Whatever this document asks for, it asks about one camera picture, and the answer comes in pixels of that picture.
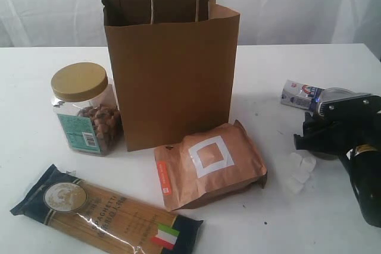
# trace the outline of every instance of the white curtain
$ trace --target white curtain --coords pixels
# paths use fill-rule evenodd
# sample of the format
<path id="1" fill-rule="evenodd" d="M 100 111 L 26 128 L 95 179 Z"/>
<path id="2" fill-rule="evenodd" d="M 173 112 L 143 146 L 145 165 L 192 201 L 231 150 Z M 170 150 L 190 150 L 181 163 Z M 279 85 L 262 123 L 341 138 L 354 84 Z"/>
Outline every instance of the white curtain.
<path id="1" fill-rule="evenodd" d="M 365 43 L 381 56 L 381 0 L 217 0 L 239 43 Z M 0 46 L 104 46 L 101 0 L 0 0 Z"/>

